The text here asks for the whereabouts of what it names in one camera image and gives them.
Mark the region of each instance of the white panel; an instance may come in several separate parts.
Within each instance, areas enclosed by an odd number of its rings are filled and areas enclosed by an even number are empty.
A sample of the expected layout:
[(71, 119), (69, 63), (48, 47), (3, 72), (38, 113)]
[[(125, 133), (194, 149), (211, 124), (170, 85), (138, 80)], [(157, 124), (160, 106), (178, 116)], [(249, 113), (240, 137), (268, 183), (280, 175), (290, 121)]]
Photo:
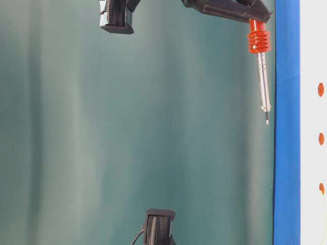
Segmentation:
[[(301, 244), (327, 244), (327, 1), (300, 1)], [(318, 95), (318, 84), (325, 92)], [(325, 136), (319, 144), (319, 133)]]

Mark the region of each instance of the black cable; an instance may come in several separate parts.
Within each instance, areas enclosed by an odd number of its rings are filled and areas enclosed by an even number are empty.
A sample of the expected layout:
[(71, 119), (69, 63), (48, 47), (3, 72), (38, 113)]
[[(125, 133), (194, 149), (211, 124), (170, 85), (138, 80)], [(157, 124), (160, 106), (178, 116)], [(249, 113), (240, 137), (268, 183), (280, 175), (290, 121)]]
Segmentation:
[(142, 235), (143, 232), (144, 232), (144, 229), (142, 229), (142, 230), (139, 231), (139, 233), (134, 237), (131, 245), (134, 245), (135, 244), (136, 240), (139, 238), (139, 236)]

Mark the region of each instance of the green backdrop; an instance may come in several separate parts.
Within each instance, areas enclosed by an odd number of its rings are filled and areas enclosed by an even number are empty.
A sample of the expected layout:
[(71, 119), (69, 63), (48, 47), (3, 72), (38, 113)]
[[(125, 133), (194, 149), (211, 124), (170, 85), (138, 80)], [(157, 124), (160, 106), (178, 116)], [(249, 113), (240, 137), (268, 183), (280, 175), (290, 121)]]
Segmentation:
[(130, 244), (150, 207), (176, 211), (180, 245), (271, 244), (248, 25), (180, 0), (142, 0), (133, 21), (114, 35), (96, 0), (1, 4), (0, 244)]

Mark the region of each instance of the orange dot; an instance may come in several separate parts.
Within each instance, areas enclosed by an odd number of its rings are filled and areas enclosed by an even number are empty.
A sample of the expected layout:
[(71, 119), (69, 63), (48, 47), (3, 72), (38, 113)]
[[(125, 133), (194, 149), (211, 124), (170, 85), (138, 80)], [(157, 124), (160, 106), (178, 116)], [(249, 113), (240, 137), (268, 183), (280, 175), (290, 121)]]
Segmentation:
[(324, 92), (324, 86), (323, 86), (323, 83), (319, 83), (319, 85), (318, 85), (318, 95), (320, 96), (320, 97), (322, 97), (323, 96), (323, 92)]
[(323, 133), (320, 133), (319, 134), (319, 144), (323, 145), (324, 141), (325, 141), (325, 137), (324, 137)]
[(322, 183), (319, 184), (319, 190), (321, 191), (321, 193), (324, 195), (325, 194), (325, 187)]

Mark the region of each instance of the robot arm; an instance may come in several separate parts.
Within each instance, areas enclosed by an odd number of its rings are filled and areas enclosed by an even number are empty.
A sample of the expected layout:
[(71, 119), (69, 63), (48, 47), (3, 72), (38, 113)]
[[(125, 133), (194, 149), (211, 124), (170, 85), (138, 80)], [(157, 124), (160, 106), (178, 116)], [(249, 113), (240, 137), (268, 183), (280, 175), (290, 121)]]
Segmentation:
[[(99, 0), (100, 27), (111, 33), (132, 34), (132, 13), (141, 0)], [(250, 19), (266, 23), (271, 12), (261, 0), (182, 0), (200, 13), (249, 23)]]

